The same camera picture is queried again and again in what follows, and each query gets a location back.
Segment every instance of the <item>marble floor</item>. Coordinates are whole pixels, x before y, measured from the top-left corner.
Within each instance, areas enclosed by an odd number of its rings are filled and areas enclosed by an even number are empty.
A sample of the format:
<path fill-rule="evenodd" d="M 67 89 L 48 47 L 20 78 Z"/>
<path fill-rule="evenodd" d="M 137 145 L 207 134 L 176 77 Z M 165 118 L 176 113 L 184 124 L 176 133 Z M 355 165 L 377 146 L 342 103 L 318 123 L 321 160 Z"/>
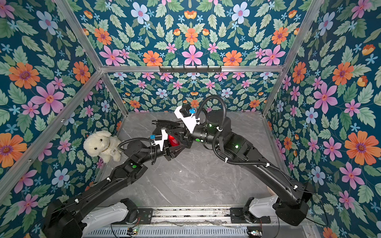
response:
<path fill-rule="evenodd" d="M 257 112 L 228 112 L 232 130 L 251 141 L 270 162 L 278 165 L 270 147 L 270 141 Z M 178 120 L 173 113 L 130 113 L 119 133 L 120 140 L 148 137 L 155 129 L 152 120 Z M 110 161 L 104 169 L 102 179 L 126 159 Z M 249 197 L 270 196 L 267 186 L 253 174 L 239 166 L 219 160 L 211 150 L 194 142 L 191 149 L 167 161 L 157 159 L 154 165 L 146 162 L 146 173 L 132 185 L 118 191 L 101 206 L 114 204 L 130 198 L 138 206 L 194 206 L 194 205 L 244 205 Z"/>

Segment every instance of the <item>stuffed animal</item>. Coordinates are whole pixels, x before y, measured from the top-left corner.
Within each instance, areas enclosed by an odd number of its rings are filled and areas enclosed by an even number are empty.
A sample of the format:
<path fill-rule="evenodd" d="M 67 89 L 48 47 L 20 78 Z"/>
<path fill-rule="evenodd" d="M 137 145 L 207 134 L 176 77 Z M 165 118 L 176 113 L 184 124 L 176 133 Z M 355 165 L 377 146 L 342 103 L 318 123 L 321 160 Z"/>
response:
<path fill-rule="evenodd" d="M 83 142 L 83 148 L 89 156 L 99 156 L 103 162 L 108 163 L 111 158 L 114 161 L 120 161 L 121 151 L 118 150 L 118 145 L 121 141 L 111 136 L 108 131 L 96 131 Z"/>

